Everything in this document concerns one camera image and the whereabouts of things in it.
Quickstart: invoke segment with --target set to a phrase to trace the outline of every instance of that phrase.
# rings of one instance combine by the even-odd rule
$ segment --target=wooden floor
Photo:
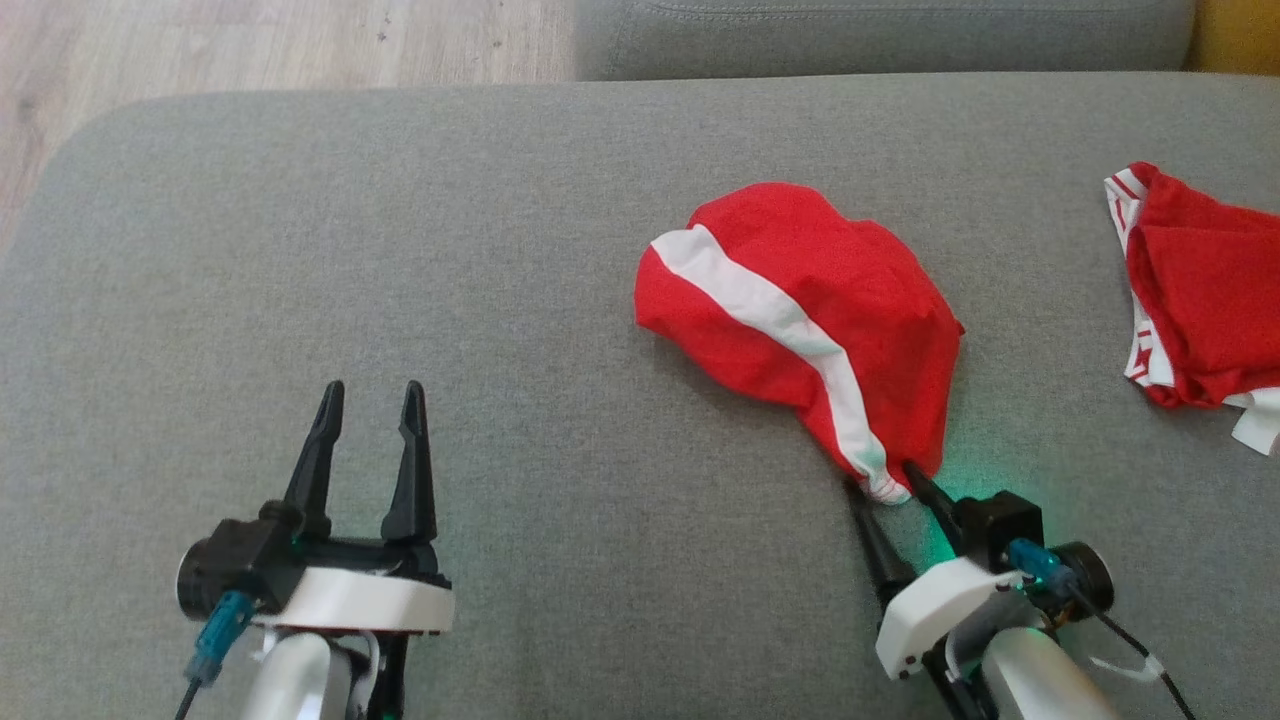
[[[166,95],[568,79],[571,0],[0,0],[0,255],[50,155]]]

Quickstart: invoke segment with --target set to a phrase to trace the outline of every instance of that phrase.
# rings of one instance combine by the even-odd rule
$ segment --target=red fabric with white stripe
[[[726,387],[796,409],[873,497],[908,497],[904,460],[942,462],[960,324],[911,251],[817,191],[763,183],[653,242],[636,322]]]
[[[1248,407],[1235,437],[1280,432],[1280,217],[1134,163],[1105,182],[1134,295],[1125,375],[1160,405]]]

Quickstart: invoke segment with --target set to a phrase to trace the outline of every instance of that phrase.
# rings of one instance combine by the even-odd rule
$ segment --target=blue cable connector
[[[202,688],[214,684],[223,670],[223,660],[236,641],[244,634],[253,619],[253,600],[238,591],[228,591],[218,601],[205,629],[196,638],[196,653],[183,675]]]
[[[1028,575],[1034,575],[1044,580],[1053,594],[1070,597],[1071,585],[1075,583],[1075,573],[1062,565],[1062,560],[1029,539],[1018,538],[1009,543],[1009,564]]]

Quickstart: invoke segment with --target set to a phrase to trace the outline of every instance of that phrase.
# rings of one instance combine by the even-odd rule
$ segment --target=sofa seam
[[[778,19],[810,19],[820,18],[824,15],[856,15],[867,13],[877,14],[901,14],[901,13],[956,13],[968,15],[998,15],[998,14],[1028,14],[1028,15],[1119,15],[1126,13],[1144,13],[1153,8],[1160,8],[1169,5],[1167,0],[1152,0],[1151,3],[1143,5],[1134,5],[1130,8],[1096,8],[1092,10],[1085,9],[1070,9],[1070,8],[1034,8],[1027,5],[1019,5],[1012,8],[972,8],[972,6],[956,6],[956,5],[911,5],[911,6],[888,6],[888,5],[869,5],[850,8],[849,5],[749,5],[742,8],[724,8],[713,5],[686,5],[682,3],[662,3],[662,1],[646,1],[635,0],[632,1],[627,10],[632,14],[632,10],[644,10],[648,13],[668,15],[675,18],[713,18],[719,17],[724,19],[732,18],[760,18],[760,17],[776,17]]]
[[[623,33],[626,33],[627,40],[635,36],[635,23],[631,20],[637,9],[640,9],[640,3],[635,0],[627,3],[627,6],[622,9],[622,19],[618,22],[618,29],[613,33],[613,47],[609,47],[609,61],[604,65],[605,79],[613,79],[618,70]]]

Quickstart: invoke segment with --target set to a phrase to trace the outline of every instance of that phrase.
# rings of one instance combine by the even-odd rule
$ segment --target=gray sofa
[[[1194,0],[576,0],[577,77],[1171,70]]]
[[[968,328],[938,482],[1042,503],[1201,717],[1277,706],[1280,468],[1120,375],[1101,181],[1146,159],[1280,211],[1280,82],[937,74],[173,99],[58,154],[0,265],[0,703],[164,717],[197,628],[174,568],[279,497],[347,382],[330,503],[378,532],[429,393],[452,634],[408,717],[893,717],[831,462],[632,324],[640,254],[783,179],[902,238]],[[942,557],[918,505],[881,516]],[[1129,662],[1096,623],[1069,650]],[[192,717],[237,717],[233,652]],[[1156,687],[1091,670],[1130,717]]]

